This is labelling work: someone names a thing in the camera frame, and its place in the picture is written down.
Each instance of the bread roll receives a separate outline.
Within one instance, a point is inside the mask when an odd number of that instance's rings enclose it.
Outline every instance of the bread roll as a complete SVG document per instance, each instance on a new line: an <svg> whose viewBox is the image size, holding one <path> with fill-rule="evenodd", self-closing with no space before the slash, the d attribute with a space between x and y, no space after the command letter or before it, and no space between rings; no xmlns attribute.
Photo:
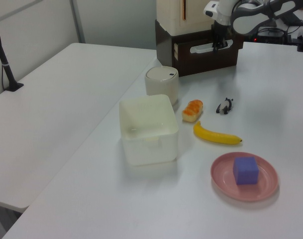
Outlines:
<svg viewBox="0 0 303 239"><path fill-rule="evenodd" d="M195 122L203 109L203 103L200 100L190 101L187 107L182 111L182 119L188 122Z"/></svg>

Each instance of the yellow banana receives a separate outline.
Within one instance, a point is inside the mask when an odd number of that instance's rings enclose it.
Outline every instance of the yellow banana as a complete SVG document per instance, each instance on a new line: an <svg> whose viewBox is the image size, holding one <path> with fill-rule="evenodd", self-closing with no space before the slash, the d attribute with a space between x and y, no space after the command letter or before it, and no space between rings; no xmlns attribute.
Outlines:
<svg viewBox="0 0 303 239"><path fill-rule="evenodd" d="M207 130L201 126L200 121L198 121L193 126L193 132L195 133L196 136L211 142L225 143L225 144L238 144L242 142L242 139L239 138L238 136Z"/></svg>

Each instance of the pink plate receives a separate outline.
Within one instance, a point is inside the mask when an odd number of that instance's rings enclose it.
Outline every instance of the pink plate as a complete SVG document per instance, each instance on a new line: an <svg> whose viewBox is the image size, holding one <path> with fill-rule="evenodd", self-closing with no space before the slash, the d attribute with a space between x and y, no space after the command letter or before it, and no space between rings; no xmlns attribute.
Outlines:
<svg viewBox="0 0 303 239"><path fill-rule="evenodd" d="M259 167L257 184L237 185L233 175L236 157L255 157ZM271 196L278 187L278 177L272 165L263 158L245 152L227 153L217 158L211 166L211 177L216 186L229 197L240 201L260 201Z"/></svg>

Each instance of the purple cube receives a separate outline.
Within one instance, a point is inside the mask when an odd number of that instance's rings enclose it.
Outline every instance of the purple cube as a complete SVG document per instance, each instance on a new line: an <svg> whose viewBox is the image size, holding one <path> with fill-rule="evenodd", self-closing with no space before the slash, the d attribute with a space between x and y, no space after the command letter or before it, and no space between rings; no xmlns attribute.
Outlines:
<svg viewBox="0 0 303 239"><path fill-rule="evenodd" d="M254 157L235 158L233 174L237 185L257 184L259 168Z"/></svg>

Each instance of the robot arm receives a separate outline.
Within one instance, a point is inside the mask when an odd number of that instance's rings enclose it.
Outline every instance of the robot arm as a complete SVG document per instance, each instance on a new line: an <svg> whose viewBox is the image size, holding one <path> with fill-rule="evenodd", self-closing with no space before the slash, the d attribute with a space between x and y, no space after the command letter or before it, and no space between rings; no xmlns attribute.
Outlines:
<svg viewBox="0 0 303 239"><path fill-rule="evenodd" d="M242 35L257 32L258 28L273 18L296 11L303 7L303 0L257 0L210 1L203 13L213 18L213 47L224 48L229 27Z"/></svg>

